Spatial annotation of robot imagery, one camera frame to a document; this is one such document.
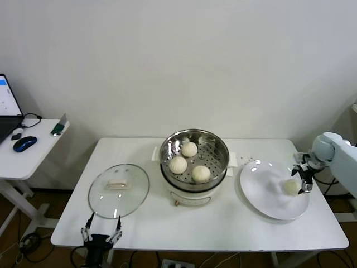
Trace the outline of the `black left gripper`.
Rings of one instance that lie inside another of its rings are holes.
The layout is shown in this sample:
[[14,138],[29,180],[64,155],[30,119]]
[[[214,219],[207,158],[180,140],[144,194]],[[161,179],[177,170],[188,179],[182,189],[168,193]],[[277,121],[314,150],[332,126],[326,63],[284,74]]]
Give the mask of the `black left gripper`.
[[112,249],[112,243],[117,243],[122,237],[122,224],[120,219],[121,216],[119,216],[116,229],[111,236],[104,234],[91,234],[90,226],[94,215],[95,213],[93,212],[87,220],[85,227],[81,228],[83,241],[87,241],[84,242],[84,246],[88,251],[83,267],[100,268],[103,264],[104,254]]

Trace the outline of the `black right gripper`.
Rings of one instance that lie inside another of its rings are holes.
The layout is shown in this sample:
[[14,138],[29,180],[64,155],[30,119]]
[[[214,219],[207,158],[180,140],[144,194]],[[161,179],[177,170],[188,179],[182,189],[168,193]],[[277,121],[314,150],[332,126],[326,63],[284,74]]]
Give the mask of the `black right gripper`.
[[310,193],[313,188],[313,176],[315,170],[310,168],[308,163],[300,163],[299,165],[296,164],[293,166],[291,176],[294,176],[297,173],[299,173],[302,179],[301,189],[298,191],[298,195]]

